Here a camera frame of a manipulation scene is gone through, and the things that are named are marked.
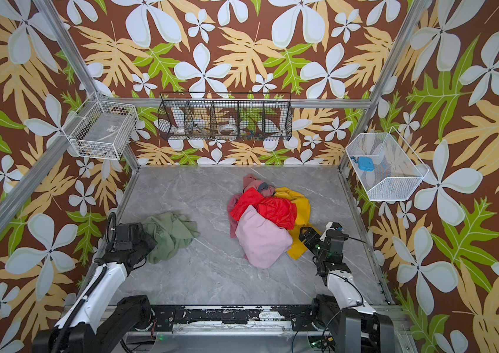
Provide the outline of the green cloth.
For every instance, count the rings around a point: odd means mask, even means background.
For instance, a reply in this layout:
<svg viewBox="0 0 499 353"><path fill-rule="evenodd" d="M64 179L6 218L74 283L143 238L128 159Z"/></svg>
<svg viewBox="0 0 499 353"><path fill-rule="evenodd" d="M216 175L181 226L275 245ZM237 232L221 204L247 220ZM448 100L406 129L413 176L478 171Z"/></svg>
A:
<svg viewBox="0 0 499 353"><path fill-rule="evenodd" d="M147 256L147 262L151 264L171 260L199 236L197 223L175 212L150 216L143 222L143 227L157 243Z"/></svg>

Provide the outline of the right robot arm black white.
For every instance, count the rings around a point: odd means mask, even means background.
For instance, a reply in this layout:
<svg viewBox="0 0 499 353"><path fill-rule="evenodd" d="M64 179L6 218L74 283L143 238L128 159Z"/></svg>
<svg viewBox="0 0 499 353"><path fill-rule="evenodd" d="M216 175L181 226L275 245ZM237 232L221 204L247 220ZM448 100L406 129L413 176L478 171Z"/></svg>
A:
<svg viewBox="0 0 499 353"><path fill-rule="evenodd" d="M317 276L331 292L313 301L308 317L322 333L308 342L320 352L395 352L392 319L368 303L344 262L344 245L350 239L337 222L328 223L322 234L312 227L300 229L299 240L313 254Z"/></svg>

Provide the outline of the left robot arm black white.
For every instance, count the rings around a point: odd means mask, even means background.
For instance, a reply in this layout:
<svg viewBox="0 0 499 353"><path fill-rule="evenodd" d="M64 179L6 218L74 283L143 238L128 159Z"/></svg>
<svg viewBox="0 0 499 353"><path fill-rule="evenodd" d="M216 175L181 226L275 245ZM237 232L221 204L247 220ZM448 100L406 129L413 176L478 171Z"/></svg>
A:
<svg viewBox="0 0 499 353"><path fill-rule="evenodd" d="M114 212L108 216L105 236L105 253L94 261L91 281L52 329L36 335L33 352L112 352L132 329L151 328L152 306L145 295L121 299L107 319L102 317L119 287L142 267L157 242L140 223L118 223Z"/></svg>

